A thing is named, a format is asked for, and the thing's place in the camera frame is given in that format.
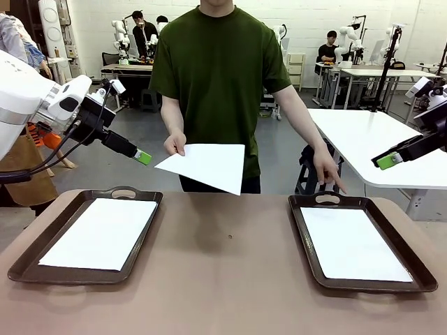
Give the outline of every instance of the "black hair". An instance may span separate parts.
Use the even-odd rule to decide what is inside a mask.
[[[158,16],[156,19],[156,23],[169,23],[169,20],[166,16]]]
[[[136,10],[135,12],[132,13],[132,18],[134,20],[136,19],[142,19],[142,11],[141,10]]]
[[[335,37],[337,38],[337,32],[335,30],[331,30],[328,32],[328,38],[329,37]]]

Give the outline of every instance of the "green t-shirt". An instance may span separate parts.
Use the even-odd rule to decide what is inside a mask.
[[[210,17],[198,7],[168,24],[151,89],[177,99],[188,144],[244,144],[244,178],[261,173],[256,124],[263,87],[291,85],[273,30],[243,10]]]

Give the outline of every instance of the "white paper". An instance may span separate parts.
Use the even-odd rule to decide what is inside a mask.
[[[301,212],[327,278],[413,281],[364,211],[303,207]]]
[[[96,199],[39,265],[120,271],[156,202]]]
[[[155,168],[180,174],[225,192],[240,195],[244,172],[242,144],[188,144]]]

